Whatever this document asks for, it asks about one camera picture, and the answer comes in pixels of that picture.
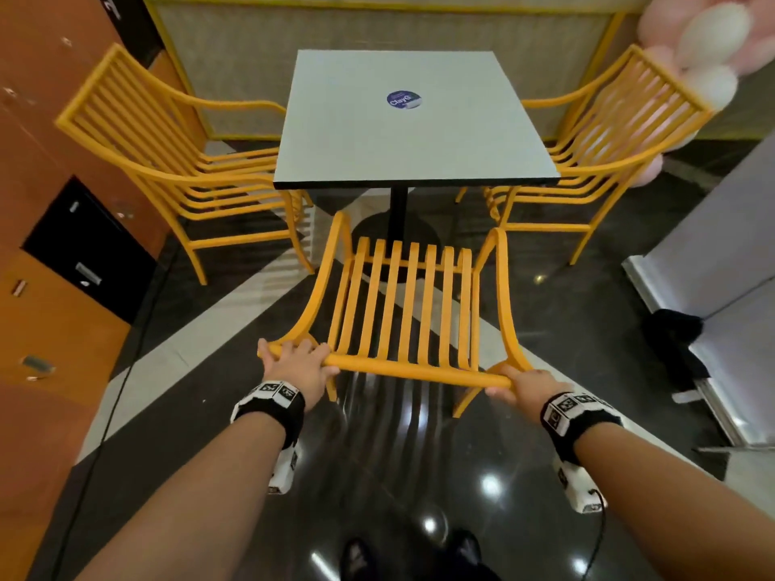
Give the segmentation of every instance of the black table leg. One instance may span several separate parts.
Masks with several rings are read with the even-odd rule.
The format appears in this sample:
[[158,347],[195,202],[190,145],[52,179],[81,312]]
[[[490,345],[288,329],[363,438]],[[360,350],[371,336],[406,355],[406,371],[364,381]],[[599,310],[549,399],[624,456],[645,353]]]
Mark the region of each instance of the black table leg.
[[[387,252],[385,256],[390,256],[392,244],[394,241],[402,242],[402,257],[409,256],[409,245],[413,242],[420,244],[420,261],[425,260],[425,247],[427,245],[436,245],[441,247],[439,235],[430,224],[421,220],[420,216],[414,212],[407,212],[406,205],[408,200],[408,187],[392,187],[390,190],[390,210],[380,212],[364,218],[357,226],[353,228],[353,246],[357,248],[358,238],[367,236],[371,239],[371,252],[374,250],[374,243],[379,238],[387,239]],[[438,262],[441,254],[436,250],[436,260]],[[363,273],[371,274],[371,265],[365,265]],[[388,268],[383,267],[381,280],[387,281]],[[402,267],[398,272],[398,282],[406,281],[406,268]]]

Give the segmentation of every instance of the wrist strap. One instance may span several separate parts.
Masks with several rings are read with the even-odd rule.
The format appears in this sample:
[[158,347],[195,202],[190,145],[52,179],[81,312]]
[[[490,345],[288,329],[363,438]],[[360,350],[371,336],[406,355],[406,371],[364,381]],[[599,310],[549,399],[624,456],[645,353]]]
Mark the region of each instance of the wrist strap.
[[285,428],[285,450],[298,440],[304,425],[304,408],[304,395],[289,382],[264,381],[238,402],[231,421],[250,412],[269,414]]
[[610,404],[586,393],[558,393],[541,410],[541,425],[549,433],[557,456],[573,465],[580,465],[574,443],[586,430],[601,422],[622,425],[622,419]]

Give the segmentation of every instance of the sticker on table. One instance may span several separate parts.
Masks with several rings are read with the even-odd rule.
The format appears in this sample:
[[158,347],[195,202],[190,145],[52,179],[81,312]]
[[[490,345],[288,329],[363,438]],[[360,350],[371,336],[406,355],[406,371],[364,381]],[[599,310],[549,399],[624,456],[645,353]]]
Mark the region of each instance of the sticker on table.
[[402,110],[411,110],[422,104],[422,98],[413,91],[394,91],[387,97],[392,107],[400,107]]

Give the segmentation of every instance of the black cable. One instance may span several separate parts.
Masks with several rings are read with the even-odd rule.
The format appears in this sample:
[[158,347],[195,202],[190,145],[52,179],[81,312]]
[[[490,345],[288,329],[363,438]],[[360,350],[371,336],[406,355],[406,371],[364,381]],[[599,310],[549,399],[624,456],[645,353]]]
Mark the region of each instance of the black cable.
[[592,550],[592,556],[589,557],[589,562],[586,564],[586,571],[584,571],[584,575],[581,576],[581,581],[586,581],[586,576],[589,575],[589,571],[595,562],[597,553],[600,551],[600,545],[603,542],[603,535],[605,534],[605,502],[603,501],[603,496],[600,495],[600,492],[597,491],[597,489],[589,490],[590,495],[593,493],[597,495],[597,498],[600,500],[600,531],[597,533],[595,548]]
[[167,279],[170,276],[170,271],[172,270],[172,265],[174,265],[175,260],[178,258],[179,253],[180,253],[180,243],[178,242],[178,245],[175,248],[175,252],[172,254],[172,259],[170,260],[170,263],[167,266],[167,269],[164,271],[164,274],[161,278],[159,288],[153,294],[153,299],[151,300],[151,303],[150,303],[150,309],[148,310],[148,315],[146,316],[145,322],[142,323],[142,327],[140,329],[140,338],[137,341],[137,348],[135,350],[135,354],[132,356],[132,361],[130,363],[130,366],[126,370],[126,374],[124,375],[123,381],[121,381],[121,387],[119,388],[119,393],[115,397],[115,401],[113,402],[113,407],[111,408],[110,415],[108,416],[108,423],[105,425],[105,429],[102,431],[102,438],[100,439],[100,442],[97,445],[97,448],[94,449],[94,459],[92,460],[92,464],[89,466],[89,470],[86,472],[84,485],[81,488],[81,492],[78,494],[78,501],[75,504],[73,515],[71,516],[70,521],[67,523],[67,529],[65,530],[64,537],[62,538],[62,544],[60,545],[59,551],[57,552],[57,559],[53,563],[53,568],[51,570],[52,581],[56,581],[56,579],[59,577],[59,574],[61,572],[62,563],[64,561],[64,553],[67,550],[67,544],[70,541],[70,536],[73,533],[73,529],[75,528],[75,521],[78,519],[78,515],[81,513],[81,509],[83,508],[84,499],[86,498],[86,492],[88,491],[89,483],[92,481],[92,476],[94,475],[94,468],[97,466],[97,462],[99,460],[100,455],[102,455],[102,446],[105,443],[105,439],[108,438],[108,432],[110,430],[111,422],[113,421],[113,415],[115,414],[116,408],[119,406],[121,395],[124,393],[124,387],[126,386],[126,382],[130,378],[132,369],[134,368],[135,363],[137,363],[137,361],[140,360],[140,356],[142,354],[142,343],[145,341],[146,335],[148,333],[150,320],[153,317],[153,310],[156,309],[156,304],[159,302],[159,296],[162,290],[164,289],[164,285],[167,283]]

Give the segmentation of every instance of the forearm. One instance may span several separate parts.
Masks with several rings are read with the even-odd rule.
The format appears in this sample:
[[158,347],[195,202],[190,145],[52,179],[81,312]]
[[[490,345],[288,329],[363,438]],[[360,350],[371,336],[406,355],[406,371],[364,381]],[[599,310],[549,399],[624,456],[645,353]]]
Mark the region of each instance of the forearm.
[[169,478],[77,581],[231,579],[284,439],[268,415],[242,416]]
[[772,578],[775,522],[716,479],[615,424],[574,450],[666,578]]

